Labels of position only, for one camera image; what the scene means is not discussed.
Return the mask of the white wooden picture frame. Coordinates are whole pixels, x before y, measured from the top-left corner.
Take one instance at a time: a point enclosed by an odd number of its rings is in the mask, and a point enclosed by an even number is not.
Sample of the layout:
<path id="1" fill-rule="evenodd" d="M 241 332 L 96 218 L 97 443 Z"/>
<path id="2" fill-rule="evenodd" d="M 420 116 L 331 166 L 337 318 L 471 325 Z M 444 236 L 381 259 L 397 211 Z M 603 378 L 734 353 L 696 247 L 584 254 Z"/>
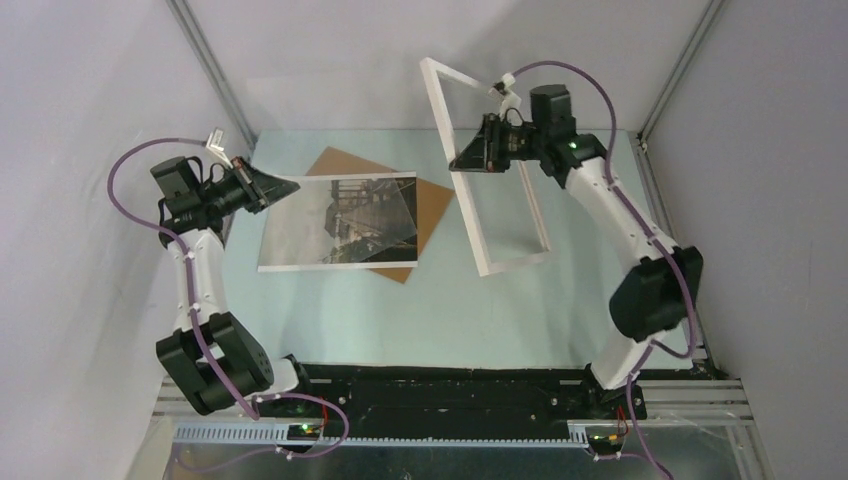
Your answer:
<path id="1" fill-rule="evenodd" d="M 487 97 L 498 101 L 499 103 L 500 101 L 488 94 L 490 86 L 487 86 L 479 80 L 474 79 L 431 57 L 423 58 L 419 62 L 419 66 L 423 75 L 425 88 L 435 119 L 441 145 L 446 160 L 450 162 L 456 157 L 458 150 L 453 124 L 442 88 L 442 82 L 446 80 L 448 82 L 469 87 L 478 93 L 484 94 Z M 466 227 L 475 265 L 480 276 L 485 277 L 505 273 L 520 267 L 539 264 L 546 260 L 549 254 L 552 253 L 548 230 L 544 223 L 539 202 L 536 198 L 535 190 L 525 165 L 521 164 L 519 166 L 519 177 L 521 179 L 526 200 L 534 221 L 541 251 L 539 253 L 533 253 L 503 262 L 493 262 L 490 259 L 488 245 L 477 214 L 475 200 L 466 176 L 458 172 L 452 172 L 450 176 Z"/>

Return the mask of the clear plastic sheet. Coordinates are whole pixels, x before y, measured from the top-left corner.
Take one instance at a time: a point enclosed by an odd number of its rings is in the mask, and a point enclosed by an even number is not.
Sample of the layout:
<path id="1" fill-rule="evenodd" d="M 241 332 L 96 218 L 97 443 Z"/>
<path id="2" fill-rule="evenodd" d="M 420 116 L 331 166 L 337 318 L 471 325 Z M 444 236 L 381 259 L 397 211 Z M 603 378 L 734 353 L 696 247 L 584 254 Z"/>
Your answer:
<path id="1" fill-rule="evenodd" d="M 332 245 L 320 261 L 365 268 L 415 266 L 417 184 L 414 175 L 330 180 L 324 230 Z"/>

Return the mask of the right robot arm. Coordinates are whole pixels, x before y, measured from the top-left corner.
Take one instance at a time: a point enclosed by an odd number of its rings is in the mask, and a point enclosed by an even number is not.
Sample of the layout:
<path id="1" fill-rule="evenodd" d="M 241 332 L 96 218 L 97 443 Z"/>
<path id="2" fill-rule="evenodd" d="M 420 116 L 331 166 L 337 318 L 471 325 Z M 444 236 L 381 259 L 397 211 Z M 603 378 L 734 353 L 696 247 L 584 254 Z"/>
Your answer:
<path id="1" fill-rule="evenodd" d="M 544 174 L 576 200 L 613 246 L 624 278 L 609 300 L 614 328 L 591 363 L 596 380 L 581 392 L 585 411 L 606 418 L 622 403 L 619 388 L 641 369 L 648 349 L 687 316 L 698 289 L 703 257 L 682 248 L 649 222 L 618 180 L 611 148 L 580 133 L 571 96 L 563 84 L 530 92 L 531 118 L 514 124 L 508 113 L 518 100 L 505 82 L 497 113 L 487 113 L 470 143 L 450 161 L 453 172 L 503 173 L 519 161 L 536 161 Z"/>

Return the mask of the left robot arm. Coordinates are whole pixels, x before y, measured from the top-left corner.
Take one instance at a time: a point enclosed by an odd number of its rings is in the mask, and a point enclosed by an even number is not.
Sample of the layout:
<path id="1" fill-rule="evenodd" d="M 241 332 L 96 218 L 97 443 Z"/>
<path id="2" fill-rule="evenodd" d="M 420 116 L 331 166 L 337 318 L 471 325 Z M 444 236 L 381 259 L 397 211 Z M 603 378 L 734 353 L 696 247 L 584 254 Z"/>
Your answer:
<path id="1" fill-rule="evenodd" d="M 225 410 L 267 390 L 275 376 L 259 341 L 227 306 L 223 285 L 224 220 L 244 209 L 259 213 L 292 195 L 298 183 L 268 175 L 242 157 L 219 179 L 201 179 L 195 157 L 175 157 L 151 170 L 163 196 L 158 236 L 177 268 L 174 331 L 156 355 L 200 415 Z"/>

